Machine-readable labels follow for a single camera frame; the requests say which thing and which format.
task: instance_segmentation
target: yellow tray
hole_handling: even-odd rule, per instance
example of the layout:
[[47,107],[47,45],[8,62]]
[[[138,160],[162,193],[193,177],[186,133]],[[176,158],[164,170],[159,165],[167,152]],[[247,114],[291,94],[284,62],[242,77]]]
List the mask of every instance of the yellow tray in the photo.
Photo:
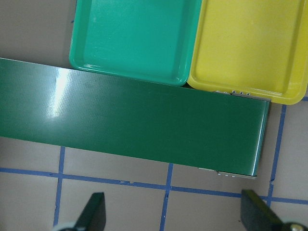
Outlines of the yellow tray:
[[308,1],[204,0],[193,88],[294,104],[308,83]]

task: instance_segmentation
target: screw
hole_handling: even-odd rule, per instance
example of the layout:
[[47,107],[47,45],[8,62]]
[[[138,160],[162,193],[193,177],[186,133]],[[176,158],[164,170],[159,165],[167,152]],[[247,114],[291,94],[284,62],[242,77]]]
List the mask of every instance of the screw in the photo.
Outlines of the screw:
[[304,227],[298,224],[292,224],[290,228],[291,231],[304,231]]

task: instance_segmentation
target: plastic tray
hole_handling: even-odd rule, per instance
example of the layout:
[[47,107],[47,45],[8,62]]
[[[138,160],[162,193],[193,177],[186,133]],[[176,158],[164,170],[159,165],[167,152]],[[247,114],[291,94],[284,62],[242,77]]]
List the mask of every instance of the plastic tray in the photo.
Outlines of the plastic tray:
[[188,83],[300,101],[308,83],[308,2],[204,1]]
[[78,0],[70,50],[76,69],[181,86],[202,0]]

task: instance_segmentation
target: green tray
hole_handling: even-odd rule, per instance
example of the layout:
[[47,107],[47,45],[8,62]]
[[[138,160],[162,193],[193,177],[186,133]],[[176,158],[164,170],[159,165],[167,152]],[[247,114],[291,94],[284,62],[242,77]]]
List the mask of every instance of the green tray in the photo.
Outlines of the green tray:
[[0,136],[255,176],[269,102],[0,59]]
[[181,86],[202,0],[78,0],[69,60],[80,70]]

